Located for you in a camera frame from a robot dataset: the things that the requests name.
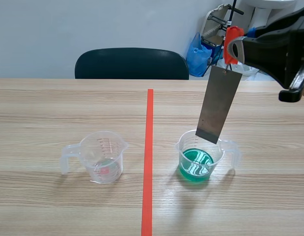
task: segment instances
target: clear measuring cup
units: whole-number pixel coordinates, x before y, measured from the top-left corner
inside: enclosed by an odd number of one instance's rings
[[[179,151],[179,169],[191,181],[204,181],[210,178],[217,164],[231,155],[233,168],[239,165],[241,153],[232,141],[218,140],[213,144],[195,135],[196,130],[184,133],[175,145]]]
[[[89,172],[92,181],[110,183],[122,173],[122,154],[128,144],[110,131],[100,131],[85,137],[80,143],[65,146],[60,158],[61,173],[69,172],[69,157],[77,157]]]

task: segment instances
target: white sink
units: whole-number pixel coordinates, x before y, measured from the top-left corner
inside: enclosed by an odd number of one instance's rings
[[[255,7],[250,27],[266,25],[272,9],[283,9],[290,7],[296,0],[243,0],[246,4]]]

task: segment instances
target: metal sheet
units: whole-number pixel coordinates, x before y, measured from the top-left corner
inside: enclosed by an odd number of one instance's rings
[[[217,143],[242,74],[212,66],[196,135]]]

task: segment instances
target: gray wall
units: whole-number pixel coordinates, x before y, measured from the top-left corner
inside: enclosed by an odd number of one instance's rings
[[[92,49],[148,47],[186,55],[202,16],[222,0],[0,0],[0,77],[74,78]]]

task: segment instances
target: black chair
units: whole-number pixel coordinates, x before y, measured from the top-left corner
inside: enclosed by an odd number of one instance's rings
[[[148,48],[108,48],[84,53],[75,66],[76,79],[188,80],[184,58]]]

